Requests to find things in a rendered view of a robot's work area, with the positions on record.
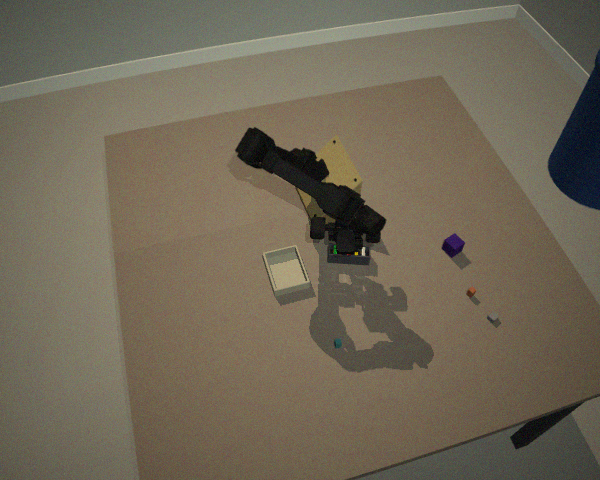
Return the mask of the purple cube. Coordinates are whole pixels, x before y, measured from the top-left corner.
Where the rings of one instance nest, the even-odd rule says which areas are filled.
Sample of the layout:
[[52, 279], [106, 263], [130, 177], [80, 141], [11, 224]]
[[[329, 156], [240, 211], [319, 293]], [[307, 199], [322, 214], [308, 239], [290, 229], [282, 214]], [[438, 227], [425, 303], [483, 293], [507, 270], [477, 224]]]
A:
[[464, 245], [465, 242], [454, 233], [444, 240], [442, 249], [450, 258], [453, 258], [462, 252]]

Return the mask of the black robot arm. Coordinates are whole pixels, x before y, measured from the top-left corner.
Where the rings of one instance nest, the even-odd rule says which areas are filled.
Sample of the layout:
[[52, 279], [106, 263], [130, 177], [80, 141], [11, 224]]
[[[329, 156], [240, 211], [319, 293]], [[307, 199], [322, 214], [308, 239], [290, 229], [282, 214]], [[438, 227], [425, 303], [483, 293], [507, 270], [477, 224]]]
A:
[[[317, 161], [315, 152], [310, 149], [288, 151], [276, 146], [273, 139], [254, 127], [247, 129], [235, 152], [247, 165], [274, 173], [312, 196], [326, 215], [348, 227], [353, 222], [373, 238], [386, 224], [386, 218], [364, 205], [365, 200], [356, 191], [346, 185], [321, 182], [329, 170], [324, 159]], [[363, 238], [356, 233], [354, 226], [335, 228], [338, 254], [353, 254], [363, 249]]]

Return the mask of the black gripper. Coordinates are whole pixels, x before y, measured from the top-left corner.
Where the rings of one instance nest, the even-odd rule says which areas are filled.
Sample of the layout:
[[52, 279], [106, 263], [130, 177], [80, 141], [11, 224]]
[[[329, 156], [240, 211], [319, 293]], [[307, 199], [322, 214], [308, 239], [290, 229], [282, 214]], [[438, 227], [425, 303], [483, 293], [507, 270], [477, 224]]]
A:
[[[311, 239], [320, 239], [322, 240], [325, 236], [325, 231], [328, 231], [329, 236], [328, 236], [328, 240], [329, 241], [335, 241], [336, 239], [334, 238], [334, 230], [336, 227], [342, 227], [342, 229], [349, 229], [350, 226], [354, 226], [356, 228], [356, 235], [359, 235], [359, 237], [361, 237], [363, 235], [363, 233], [365, 233], [363, 230], [361, 230], [358, 226], [356, 226], [353, 222], [351, 222], [351, 224], [348, 226], [338, 222], [337, 220], [335, 220], [335, 223], [328, 223], [325, 224], [326, 221], [326, 217], [313, 217], [311, 218], [311, 227], [310, 227], [310, 238]], [[367, 233], [366, 234], [366, 241], [368, 243], [379, 243], [380, 239], [381, 239], [381, 232], [375, 236], [375, 237], [371, 237], [369, 236]]]

